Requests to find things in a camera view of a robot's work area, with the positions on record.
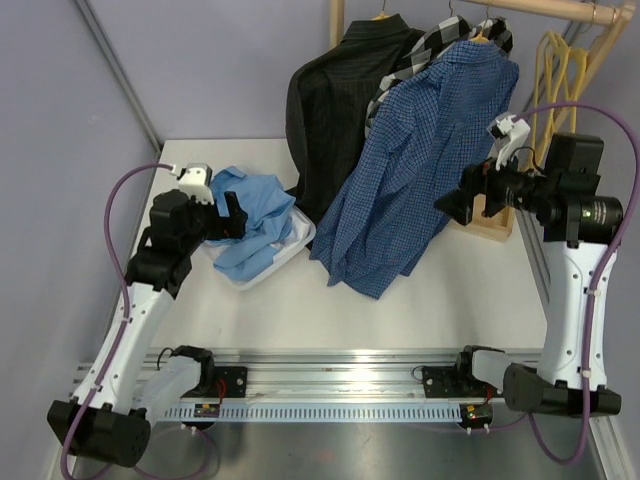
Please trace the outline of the light blue shirt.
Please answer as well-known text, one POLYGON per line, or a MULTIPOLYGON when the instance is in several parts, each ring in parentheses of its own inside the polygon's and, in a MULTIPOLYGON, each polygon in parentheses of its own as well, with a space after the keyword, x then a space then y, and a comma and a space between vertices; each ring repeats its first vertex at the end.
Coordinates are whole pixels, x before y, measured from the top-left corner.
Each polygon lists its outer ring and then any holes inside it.
POLYGON ((249 282, 273 265, 281 243, 291 233, 295 198, 285 192, 277 176, 247 174, 234 166, 219 171, 210 189, 222 216, 230 214, 227 192, 236 194, 247 214, 244 236, 225 241, 226 249, 213 266, 232 281, 249 282))

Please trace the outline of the yellow hanger of blue shirt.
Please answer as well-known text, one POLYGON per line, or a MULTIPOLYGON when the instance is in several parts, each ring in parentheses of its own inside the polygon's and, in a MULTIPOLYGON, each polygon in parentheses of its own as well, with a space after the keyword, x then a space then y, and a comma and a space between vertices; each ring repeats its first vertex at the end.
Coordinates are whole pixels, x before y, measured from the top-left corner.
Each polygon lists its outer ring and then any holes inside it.
MULTIPOLYGON (((535 84, 533 90, 533 108, 542 105, 543 102, 555 103, 562 83, 562 78, 566 74, 568 66, 569 47, 563 36, 554 31, 547 31, 543 34, 536 49, 535 84)), ((553 123, 547 120, 542 127, 538 127, 538 115, 532 114, 530 117, 531 126, 531 155, 530 165, 537 170, 537 138, 542 133, 543 140, 546 140, 547 124, 553 123)))

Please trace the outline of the yellow hanger of white shirt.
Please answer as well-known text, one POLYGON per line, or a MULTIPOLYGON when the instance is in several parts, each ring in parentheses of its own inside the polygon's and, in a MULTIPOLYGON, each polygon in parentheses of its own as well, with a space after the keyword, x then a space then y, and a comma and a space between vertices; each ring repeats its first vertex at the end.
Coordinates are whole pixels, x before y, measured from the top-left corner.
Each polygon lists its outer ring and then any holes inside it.
MULTIPOLYGON (((589 51, 581 47, 574 48, 560 33, 548 31, 538 45, 537 55, 542 67, 546 103, 577 102, 586 86, 589 51)), ((560 119, 562 114, 568 115, 568 131, 576 132, 576 107, 549 110, 537 147, 540 157, 546 154, 551 137, 564 124, 564 120, 560 119)))

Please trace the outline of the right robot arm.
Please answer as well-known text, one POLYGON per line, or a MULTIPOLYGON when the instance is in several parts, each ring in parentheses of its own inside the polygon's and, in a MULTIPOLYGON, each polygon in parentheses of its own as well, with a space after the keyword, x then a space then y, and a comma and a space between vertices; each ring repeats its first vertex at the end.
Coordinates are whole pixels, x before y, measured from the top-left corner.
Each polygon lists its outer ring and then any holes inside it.
POLYGON ((603 141, 594 136, 553 136, 542 171, 518 168, 524 140, 497 134, 489 157, 464 170, 457 189, 435 206, 462 225, 474 200, 483 216, 507 207, 533 214, 543 227, 550 293, 544 347, 537 367, 510 361, 497 349, 467 346, 454 371, 456 389, 476 396, 488 384, 517 412, 579 417, 616 415, 622 399, 607 386, 602 355, 605 280, 614 264, 599 263, 623 220, 615 197, 599 196, 603 141))

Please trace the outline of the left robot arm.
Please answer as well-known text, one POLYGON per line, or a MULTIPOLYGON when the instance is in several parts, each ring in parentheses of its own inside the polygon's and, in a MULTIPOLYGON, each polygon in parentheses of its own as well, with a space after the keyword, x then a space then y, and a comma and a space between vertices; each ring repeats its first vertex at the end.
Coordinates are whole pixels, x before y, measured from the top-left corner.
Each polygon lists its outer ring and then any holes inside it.
POLYGON ((137 385, 157 329, 192 269, 191 257, 207 240, 240 239, 247 213, 235 193, 224 195, 226 215, 216 203, 200 203, 174 189, 157 195, 136 253, 124 274, 123 305, 91 366, 68 401, 55 400, 47 421, 62 444, 61 470, 71 455, 123 467, 135 466, 158 418, 183 395, 219 390, 213 354, 181 345, 167 364, 137 385))

